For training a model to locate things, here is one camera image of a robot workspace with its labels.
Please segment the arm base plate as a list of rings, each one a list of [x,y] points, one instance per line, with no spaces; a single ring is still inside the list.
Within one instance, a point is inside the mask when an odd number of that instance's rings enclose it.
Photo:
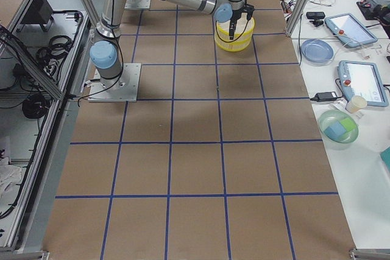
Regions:
[[[97,69],[94,78],[99,79],[93,82],[88,96],[89,102],[136,102],[138,86],[141,74],[140,63],[125,63],[121,77],[106,80],[100,77]]]

